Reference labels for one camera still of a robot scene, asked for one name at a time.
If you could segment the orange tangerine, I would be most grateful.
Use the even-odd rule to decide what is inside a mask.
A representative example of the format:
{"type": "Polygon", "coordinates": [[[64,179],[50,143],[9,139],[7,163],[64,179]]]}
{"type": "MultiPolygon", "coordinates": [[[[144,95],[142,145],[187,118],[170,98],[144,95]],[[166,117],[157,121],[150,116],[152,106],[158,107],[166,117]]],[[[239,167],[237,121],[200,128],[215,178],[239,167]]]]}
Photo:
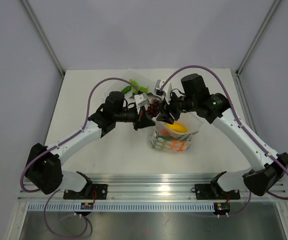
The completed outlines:
{"type": "Polygon", "coordinates": [[[184,141],[180,140],[171,140],[170,141],[171,150],[175,152],[182,152],[188,148],[188,145],[184,141]]]}

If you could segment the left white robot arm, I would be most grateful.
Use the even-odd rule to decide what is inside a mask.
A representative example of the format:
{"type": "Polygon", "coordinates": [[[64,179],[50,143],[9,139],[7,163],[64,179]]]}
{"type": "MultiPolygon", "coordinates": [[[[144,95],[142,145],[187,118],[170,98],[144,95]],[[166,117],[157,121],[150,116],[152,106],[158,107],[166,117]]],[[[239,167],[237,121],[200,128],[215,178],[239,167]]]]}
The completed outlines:
{"type": "Polygon", "coordinates": [[[27,178],[44,194],[66,190],[86,199],[94,194],[93,182],[81,172],[63,171],[63,164],[75,153],[96,141],[116,127],[116,123],[132,123],[135,130],[152,127],[155,122],[147,115],[145,106],[149,103],[144,92],[134,97],[135,101],[125,105],[122,92],[113,91],[84,125],[62,140],[44,146],[35,144],[21,178],[27,178]]]}

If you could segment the yellow orange mango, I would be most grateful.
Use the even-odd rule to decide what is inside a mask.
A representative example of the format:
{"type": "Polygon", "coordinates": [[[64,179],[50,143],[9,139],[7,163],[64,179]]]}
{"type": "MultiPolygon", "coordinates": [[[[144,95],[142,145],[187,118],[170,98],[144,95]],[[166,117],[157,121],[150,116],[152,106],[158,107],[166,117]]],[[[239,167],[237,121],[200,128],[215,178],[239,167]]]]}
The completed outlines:
{"type": "Polygon", "coordinates": [[[187,128],[179,122],[174,122],[173,124],[166,123],[165,126],[168,127],[170,130],[180,134],[188,132],[187,128]]]}

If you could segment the green chili pepper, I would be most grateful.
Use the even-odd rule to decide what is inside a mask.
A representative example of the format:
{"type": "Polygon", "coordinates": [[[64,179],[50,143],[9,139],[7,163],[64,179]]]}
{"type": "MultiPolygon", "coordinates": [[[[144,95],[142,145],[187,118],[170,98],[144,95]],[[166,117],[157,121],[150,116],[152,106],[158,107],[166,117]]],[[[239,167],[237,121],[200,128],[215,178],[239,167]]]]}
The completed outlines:
{"type": "Polygon", "coordinates": [[[127,94],[128,92],[130,92],[132,90],[132,87],[129,85],[129,86],[126,86],[125,88],[123,88],[122,90],[121,90],[121,92],[123,93],[123,94],[127,94]]]}

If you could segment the clear zip top bag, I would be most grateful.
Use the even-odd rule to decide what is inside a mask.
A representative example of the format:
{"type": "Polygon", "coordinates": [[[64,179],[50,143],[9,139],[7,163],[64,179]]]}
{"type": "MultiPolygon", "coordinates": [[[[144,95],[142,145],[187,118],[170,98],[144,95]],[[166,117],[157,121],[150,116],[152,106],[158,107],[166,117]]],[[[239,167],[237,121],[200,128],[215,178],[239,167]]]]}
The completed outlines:
{"type": "Polygon", "coordinates": [[[170,147],[170,141],[171,140],[178,140],[178,141],[184,141],[188,148],[190,147],[193,137],[199,133],[203,122],[195,115],[191,113],[182,114],[180,118],[174,122],[181,123],[184,125],[188,132],[187,133],[177,133],[172,130],[170,130],[168,127],[165,126],[166,123],[161,121],[156,121],[156,125],[154,126],[152,133],[148,137],[148,146],[152,149],[158,150],[158,151],[166,151],[166,152],[177,152],[171,150],[170,147]],[[167,128],[172,132],[171,136],[159,136],[158,132],[159,130],[167,128]]]}

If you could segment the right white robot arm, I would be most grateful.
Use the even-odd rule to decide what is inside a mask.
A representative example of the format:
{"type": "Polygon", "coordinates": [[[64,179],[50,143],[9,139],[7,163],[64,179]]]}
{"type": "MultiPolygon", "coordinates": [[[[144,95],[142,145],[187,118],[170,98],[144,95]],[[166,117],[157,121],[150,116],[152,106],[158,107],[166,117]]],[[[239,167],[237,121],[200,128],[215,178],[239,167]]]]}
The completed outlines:
{"type": "Polygon", "coordinates": [[[155,85],[155,93],[164,98],[159,105],[158,121],[172,124],[181,114],[195,112],[228,137],[251,166],[216,175],[210,183],[214,197],[222,198],[230,191],[241,189],[263,196],[284,176],[284,170],[288,168],[288,154],[277,153],[255,135],[233,112],[226,96],[209,92],[201,75],[193,73],[181,79],[182,96],[177,96],[169,83],[162,89],[164,84],[164,81],[158,80],[155,85]]]}

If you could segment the watermelon slice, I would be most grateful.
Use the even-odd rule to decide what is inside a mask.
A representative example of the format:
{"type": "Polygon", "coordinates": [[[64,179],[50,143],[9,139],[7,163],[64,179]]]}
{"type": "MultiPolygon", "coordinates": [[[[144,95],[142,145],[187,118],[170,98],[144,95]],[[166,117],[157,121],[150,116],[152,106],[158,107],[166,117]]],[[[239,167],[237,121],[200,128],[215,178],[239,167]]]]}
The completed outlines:
{"type": "Polygon", "coordinates": [[[171,136],[172,132],[168,128],[163,128],[159,130],[158,135],[162,137],[171,136]]]}

